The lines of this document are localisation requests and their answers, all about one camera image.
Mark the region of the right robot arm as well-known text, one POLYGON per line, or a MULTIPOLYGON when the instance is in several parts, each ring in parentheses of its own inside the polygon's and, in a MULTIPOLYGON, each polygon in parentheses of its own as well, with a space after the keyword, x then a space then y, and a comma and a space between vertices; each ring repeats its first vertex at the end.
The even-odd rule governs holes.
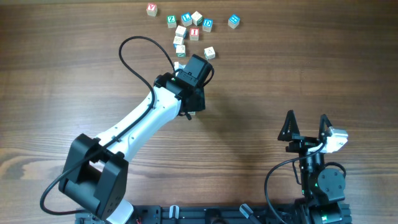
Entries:
POLYGON ((289 110, 278 140, 288 142, 287 152, 297 153, 303 198, 293 205, 296 223, 342 223, 345 199, 345 168, 337 162, 325 162, 325 154, 339 151, 348 142, 348 133, 336 129, 321 115, 318 137, 302 136, 294 112, 289 110))

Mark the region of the white block green Z side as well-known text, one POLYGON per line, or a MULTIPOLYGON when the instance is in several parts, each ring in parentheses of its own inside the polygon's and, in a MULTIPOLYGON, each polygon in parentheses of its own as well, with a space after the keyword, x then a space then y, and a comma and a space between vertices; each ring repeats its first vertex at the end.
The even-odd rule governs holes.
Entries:
POLYGON ((176 45, 175 52, 177 57, 186 57, 186 47, 184 45, 176 45))

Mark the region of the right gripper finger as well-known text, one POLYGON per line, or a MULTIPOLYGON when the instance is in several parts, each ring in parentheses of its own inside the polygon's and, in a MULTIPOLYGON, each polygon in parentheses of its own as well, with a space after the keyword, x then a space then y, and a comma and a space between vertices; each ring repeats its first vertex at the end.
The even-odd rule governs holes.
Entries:
POLYGON ((332 124, 330 120, 328 119, 326 114, 323 114, 320 116, 320 126, 319 126, 319 132, 318 132, 318 140, 320 142, 326 142, 327 137, 330 135, 329 133, 329 127, 331 127, 332 124))
POLYGON ((277 137, 278 141, 293 141, 300 138, 300 131, 293 110, 287 112, 284 125, 277 137))

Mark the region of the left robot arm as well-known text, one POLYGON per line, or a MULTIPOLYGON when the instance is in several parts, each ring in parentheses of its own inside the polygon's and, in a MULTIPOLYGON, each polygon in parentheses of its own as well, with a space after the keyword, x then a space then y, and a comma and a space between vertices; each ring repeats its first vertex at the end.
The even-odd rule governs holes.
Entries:
POLYGON ((85 213, 108 223, 127 223, 136 211, 124 199, 129 163, 165 124, 205 109, 204 87, 213 66, 193 55, 175 73, 159 75, 152 92, 118 124, 95 138, 76 137, 69 149, 58 189, 85 213))

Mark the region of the white block letter A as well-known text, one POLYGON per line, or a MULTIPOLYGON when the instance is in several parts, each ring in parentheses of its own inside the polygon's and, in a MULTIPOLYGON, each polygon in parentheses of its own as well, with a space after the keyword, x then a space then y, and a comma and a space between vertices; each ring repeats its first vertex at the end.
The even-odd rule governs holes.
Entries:
POLYGON ((205 58, 211 60, 216 57, 216 53, 213 47, 207 47, 204 49, 205 58))

